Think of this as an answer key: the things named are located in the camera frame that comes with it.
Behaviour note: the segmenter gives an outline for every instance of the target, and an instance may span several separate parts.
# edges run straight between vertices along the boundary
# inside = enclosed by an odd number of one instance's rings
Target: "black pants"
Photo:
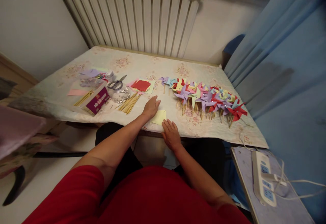
[[[96,132],[95,145],[121,129],[123,126],[116,123],[106,123]],[[223,187],[225,149],[222,141],[217,138],[189,138],[190,144],[186,147],[187,152],[204,168],[204,170]],[[141,169],[143,166],[138,161],[129,147],[118,165],[114,177],[102,196],[102,201],[112,189],[126,178],[129,174]],[[181,176],[184,174],[180,166],[174,169]]]

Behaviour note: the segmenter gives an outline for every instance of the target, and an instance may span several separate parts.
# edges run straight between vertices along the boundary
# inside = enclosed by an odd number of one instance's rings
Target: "red shirt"
[[[80,166],[58,183],[27,223],[249,223],[237,207],[213,209],[174,171],[145,167],[127,176],[100,205],[104,178]]]

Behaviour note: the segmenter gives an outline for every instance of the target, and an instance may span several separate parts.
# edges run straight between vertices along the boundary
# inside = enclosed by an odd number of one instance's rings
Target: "white cable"
[[[276,189],[278,188],[278,186],[280,185],[280,183],[283,181],[283,177],[284,177],[284,161],[282,159],[280,159],[282,161],[282,173],[281,173],[281,178],[278,181],[278,183],[276,184],[276,187],[274,189],[274,192],[276,192]]]
[[[255,150],[253,150],[253,149],[249,149],[249,148],[246,147],[245,142],[244,142],[244,141],[242,140],[242,138],[241,138],[241,133],[242,133],[242,132],[239,133],[239,138],[240,138],[240,141],[242,142],[242,144],[244,145],[244,147],[245,147],[246,149],[248,149],[249,151],[255,151]]]
[[[240,140],[241,140],[242,144],[244,145],[244,147],[245,147],[246,149],[248,149],[249,151],[255,151],[255,150],[252,150],[252,149],[247,148],[246,145],[245,145],[245,143],[244,143],[244,141],[242,140],[241,136],[239,136],[239,137],[240,137]],[[316,196],[316,195],[318,195],[318,194],[320,194],[320,193],[322,193],[323,191],[326,190],[326,185],[321,184],[321,183],[312,182],[312,181],[309,181],[309,180],[304,180],[304,179],[302,179],[302,180],[291,180],[291,181],[286,181],[285,179],[283,179],[283,178],[284,178],[284,165],[285,165],[285,163],[284,163],[284,161],[283,161],[282,159],[280,159],[280,160],[282,161],[282,172],[281,172],[281,178],[280,178],[280,180],[277,182],[277,184],[276,184],[276,186],[275,186],[275,188],[274,188],[274,191],[272,191],[276,196],[278,196],[278,197],[280,197],[280,198],[282,198],[282,199],[284,199],[284,200],[296,200],[296,199],[304,199],[304,198],[307,198],[307,197],[313,197],[313,196]],[[324,188],[321,189],[321,190],[319,190],[319,191],[317,191],[317,192],[315,192],[315,193],[312,193],[312,194],[302,195],[302,196],[293,197],[293,198],[286,198],[286,197],[284,197],[284,196],[281,196],[281,195],[275,193],[275,192],[276,192],[276,189],[278,188],[278,186],[280,185],[280,183],[281,183],[283,180],[284,180],[285,182],[288,182],[288,183],[290,183],[290,182],[306,182],[306,183],[311,183],[311,184],[315,184],[315,185],[318,185],[318,186],[322,186],[322,187],[324,187]]]
[[[323,189],[321,189],[321,190],[319,190],[319,191],[317,191],[317,192],[315,192],[315,193],[313,193],[313,194],[302,195],[302,196],[298,196],[298,197],[294,197],[294,198],[286,198],[286,197],[283,197],[283,196],[278,195],[278,194],[275,193],[275,192],[273,192],[273,193],[274,193],[276,196],[278,196],[278,197],[280,197],[280,198],[282,198],[282,199],[284,199],[284,200],[296,200],[296,199],[304,199],[304,198],[307,198],[307,197],[313,197],[313,196],[316,196],[316,195],[320,194],[321,192],[323,192],[323,191],[325,191],[325,190],[326,190],[326,188],[323,188]]]
[[[309,181],[309,180],[292,180],[290,182],[307,182],[307,183],[315,184],[315,185],[318,185],[318,186],[326,187],[326,185],[324,185],[324,184],[315,183],[315,182],[312,182],[312,181]]]

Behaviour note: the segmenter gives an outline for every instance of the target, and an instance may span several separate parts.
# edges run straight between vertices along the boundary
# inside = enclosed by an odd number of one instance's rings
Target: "red paper square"
[[[148,81],[138,80],[131,87],[135,88],[139,91],[145,92],[149,86],[150,86],[150,83]]]

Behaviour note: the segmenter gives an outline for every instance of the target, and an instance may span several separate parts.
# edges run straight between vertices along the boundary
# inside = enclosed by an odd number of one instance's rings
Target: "scissors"
[[[123,83],[122,81],[124,80],[124,78],[126,77],[127,75],[123,76],[120,80],[118,81],[112,81],[108,84],[108,88],[109,89],[113,89],[113,90],[120,90],[123,86]]]

